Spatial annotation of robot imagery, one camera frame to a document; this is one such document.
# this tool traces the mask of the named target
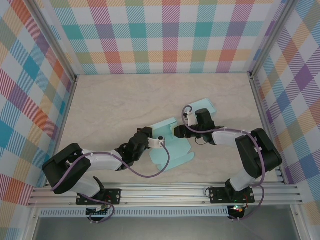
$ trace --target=beige tabletop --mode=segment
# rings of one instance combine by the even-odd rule
[[[127,143],[137,128],[172,117],[182,124],[182,108],[204,98],[217,109],[216,125],[247,131],[262,127],[245,73],[82,75],[59,149],[78,143],[93,151],[114,150]],[[194,159],[155,178],[141,178],[129,170],[86,175],[102,182],[225,182],[242,169],[236,148],[189,142]],[[133,169],[144,175],[158,172],[148,150]],[[275,171],[265,180],[277,181]]]

